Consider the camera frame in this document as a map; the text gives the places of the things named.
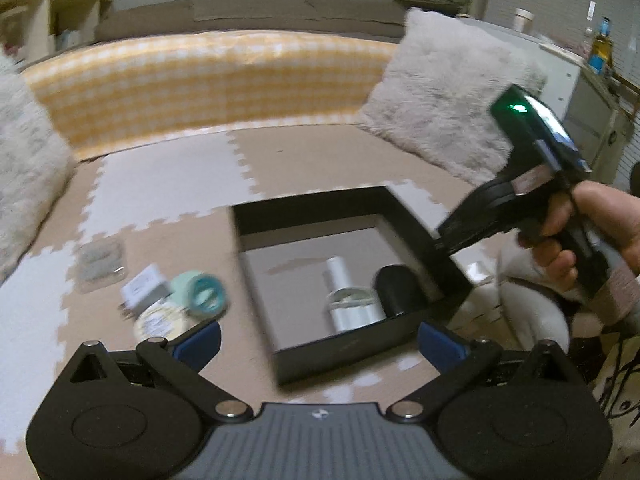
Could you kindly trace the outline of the round cream tin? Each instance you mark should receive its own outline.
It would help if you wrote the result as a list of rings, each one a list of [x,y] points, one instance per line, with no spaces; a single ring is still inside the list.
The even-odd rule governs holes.
[[[189,329],[186,311],[171,301],[157,301],[144,310],[134,322],[137,341],[153,337],[173,340]]]

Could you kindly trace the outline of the teal tape roll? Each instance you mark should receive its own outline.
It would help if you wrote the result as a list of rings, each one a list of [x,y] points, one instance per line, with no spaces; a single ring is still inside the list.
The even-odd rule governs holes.
[[[195,275],[186,285],[186,306],[197,318],[219,318],[227,304],[224,284],[212,274]]]

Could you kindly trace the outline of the white charger adapter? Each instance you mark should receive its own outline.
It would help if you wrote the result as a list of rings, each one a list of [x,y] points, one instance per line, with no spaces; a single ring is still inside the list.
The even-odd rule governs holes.
[[[168,281],[155,263],[150,264],[120,289],[124,315],[139,316],[158,300],[170,295]]]

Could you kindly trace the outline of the clear nail tip case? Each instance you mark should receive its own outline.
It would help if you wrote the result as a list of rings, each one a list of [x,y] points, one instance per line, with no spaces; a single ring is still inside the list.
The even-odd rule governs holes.
[[[104,238],[79,247],[76,287],[83,294],[118,283],[127,273],[125,244],[120,238]]]

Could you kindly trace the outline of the black cardboard box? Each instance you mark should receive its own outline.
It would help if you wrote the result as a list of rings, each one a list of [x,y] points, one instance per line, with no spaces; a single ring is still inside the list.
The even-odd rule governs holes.
[[[276,381],[352,365],[448,323],[472,285],[387,186],[239,204],[238,256]]]

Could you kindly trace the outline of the mint round compact case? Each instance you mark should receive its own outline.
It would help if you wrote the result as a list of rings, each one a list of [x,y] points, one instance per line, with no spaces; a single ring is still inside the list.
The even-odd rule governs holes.
[[[174,304],[178,304],[178,306],[186,308],[191,301],[191,282],[201,274],[202,272],[199,270],[190,270],[172,278],[169,282],[169,288],[171,291],[170,300]]]

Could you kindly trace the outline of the white cabinet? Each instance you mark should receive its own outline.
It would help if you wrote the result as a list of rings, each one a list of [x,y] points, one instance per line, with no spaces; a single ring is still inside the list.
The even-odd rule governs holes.
[[[608,87],[576,55],[532,36],[464,18],[530,55],[547,75],[540,99],[561,119],[592,170],[593,180],[612,185],[631,137],[632,122]]]

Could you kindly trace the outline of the black oval object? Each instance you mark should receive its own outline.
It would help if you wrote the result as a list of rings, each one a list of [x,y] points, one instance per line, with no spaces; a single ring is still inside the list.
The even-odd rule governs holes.
[[[383,266],[375,275],[374,290],[388,318],[420,311],[430,304],[418,277],[408,266]]]

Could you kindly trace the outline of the white plastic bottle tool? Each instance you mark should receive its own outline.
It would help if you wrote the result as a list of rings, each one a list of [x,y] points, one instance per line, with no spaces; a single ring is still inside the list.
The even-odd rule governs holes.
[[[356,286],[342,257],[326,260],[323,277],[329,291],[326,296],[326,312],[335,333],[359,330],[386,319],[376,291]]]

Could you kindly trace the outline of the blue-capped bottle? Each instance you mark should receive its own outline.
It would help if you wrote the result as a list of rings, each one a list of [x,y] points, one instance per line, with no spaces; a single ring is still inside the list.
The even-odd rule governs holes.
[[[593,73],[609,77],[614,70],[611,20],[602,18],[598,33],[594,36],[587,62]]]

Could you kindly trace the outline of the right fluffy white pillow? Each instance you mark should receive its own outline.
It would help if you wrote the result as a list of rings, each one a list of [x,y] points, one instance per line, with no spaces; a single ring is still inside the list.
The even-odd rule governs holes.
[[[411,9],[358,126],[480,185],[498,174],[511,151],[491,105],[511,84],[539,96],[546,82],[542,67],[513,44],[456,18]]]

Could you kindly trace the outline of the fluffy white pillow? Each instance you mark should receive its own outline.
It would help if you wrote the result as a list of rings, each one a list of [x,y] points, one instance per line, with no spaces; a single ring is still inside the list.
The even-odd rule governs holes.
[[[498,174],[511,151],[491,105],[511,84],[539,96],[546,82],[542,67],[513,44],[456,18],[411,9],[358,126],[480,185]]]
[[[75,170],[67,141],[13,61],[1,57],[1,278],[6,280]]]

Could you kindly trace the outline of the white cup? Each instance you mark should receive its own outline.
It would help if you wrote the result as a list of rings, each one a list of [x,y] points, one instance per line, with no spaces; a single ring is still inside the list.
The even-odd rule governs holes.
[[[529,35],[533,29],[535,15],[525,9],[517,8],[514,11],[512,29],[514,32]]]

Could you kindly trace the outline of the left fluffy white pillow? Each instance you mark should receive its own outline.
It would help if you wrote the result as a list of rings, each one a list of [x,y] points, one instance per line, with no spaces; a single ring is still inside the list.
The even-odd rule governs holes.
[[[1,57],[1,278],[6,280],[75,170],[67,141],[13,61]]]

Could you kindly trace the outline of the yellow gingham cushion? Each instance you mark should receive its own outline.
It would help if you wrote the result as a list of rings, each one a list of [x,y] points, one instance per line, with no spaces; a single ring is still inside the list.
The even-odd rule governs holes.
[[[88,160],[205,129],[353,124],[395,50],[310,32],[202,32],[97,44],[23,75]]]

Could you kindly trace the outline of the beige sofa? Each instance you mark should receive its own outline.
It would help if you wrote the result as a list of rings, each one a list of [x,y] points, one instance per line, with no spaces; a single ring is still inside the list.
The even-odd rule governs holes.
[[[405,10],[390,0],[175,0],[111,13],[96,28],[96,40],[214,30],[292,30],[397,41],[405,33]]]

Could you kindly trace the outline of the wooden shelf unit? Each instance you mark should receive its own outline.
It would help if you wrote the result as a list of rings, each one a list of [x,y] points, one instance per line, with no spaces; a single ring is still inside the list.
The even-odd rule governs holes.
[[[96,40],[113,0],[1,0],[1,47],[18,66]]]

